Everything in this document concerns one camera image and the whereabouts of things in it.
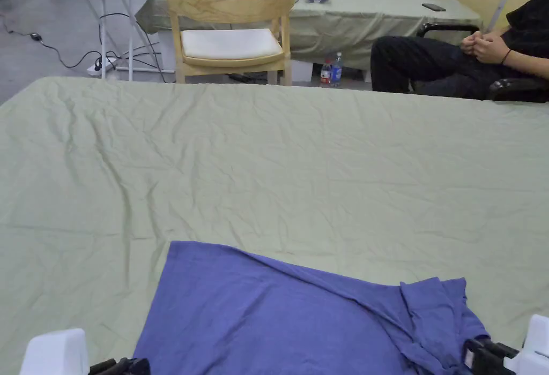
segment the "knee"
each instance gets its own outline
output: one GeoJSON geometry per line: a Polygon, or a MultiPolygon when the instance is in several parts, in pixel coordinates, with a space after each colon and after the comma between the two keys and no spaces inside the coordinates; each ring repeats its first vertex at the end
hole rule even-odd
{"type": "Polygon", "coordinates": [[[372,52],[373,51],[381,51],[384,52],[387,49],[394,48],[398,46],[398,43],[405,39],[403,36],[382,36],[376,39],[372,45],[372,52]]]}
{"type": "Polygon", "coordinates": [[[382,36],[376,39],[372,45],[372,59],[379,60],[391,54],[398,48],[401,36],[382,36]]]}

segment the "black pants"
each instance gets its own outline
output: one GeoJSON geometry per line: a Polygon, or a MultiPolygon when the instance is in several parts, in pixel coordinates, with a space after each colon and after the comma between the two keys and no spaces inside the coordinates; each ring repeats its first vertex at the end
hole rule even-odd
{"type": "Polygon", "coordinates": [[[414,94],[486,99],[489,86],[502,78],[526,76],[502,65],[479,62],[457,46],[425,37],[385,36],[372,47],[372,89],[414,94]]]}

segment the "small blue cloth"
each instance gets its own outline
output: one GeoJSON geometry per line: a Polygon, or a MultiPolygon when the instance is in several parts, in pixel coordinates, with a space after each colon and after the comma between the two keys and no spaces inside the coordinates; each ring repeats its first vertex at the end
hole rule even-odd
{"type": "Polygon", "coordinates": [[[134,356],[155,375],[461,375],[481,335],[464,279],[385,286],[172,242],[134,356]]]}

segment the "black shirt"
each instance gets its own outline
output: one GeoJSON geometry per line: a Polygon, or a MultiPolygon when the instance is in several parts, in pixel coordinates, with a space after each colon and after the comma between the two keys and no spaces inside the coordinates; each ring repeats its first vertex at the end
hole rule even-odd
{"type": "Polygon", "coordinates": [[[513,51],[549,58],[549,0],[530,0],[509,12],[510,30],[502,35],[513,51]]]}

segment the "wooden chair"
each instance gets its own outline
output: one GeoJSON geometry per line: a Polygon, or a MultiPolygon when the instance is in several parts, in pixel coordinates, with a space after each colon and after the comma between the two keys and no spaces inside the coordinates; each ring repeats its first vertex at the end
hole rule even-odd
{"type": "Polygon", "coordinates": [[[290,11],[295,0],[167,0],[174,34],[176,82],[185,76],[268,71],[268,82],[292,84],[290,11]],[[180,32],[179,16],[203,23],[248,24],[270,20],[271,28],[180,32]],[[282,35],[282,45],[278,42],[282,35]]]}

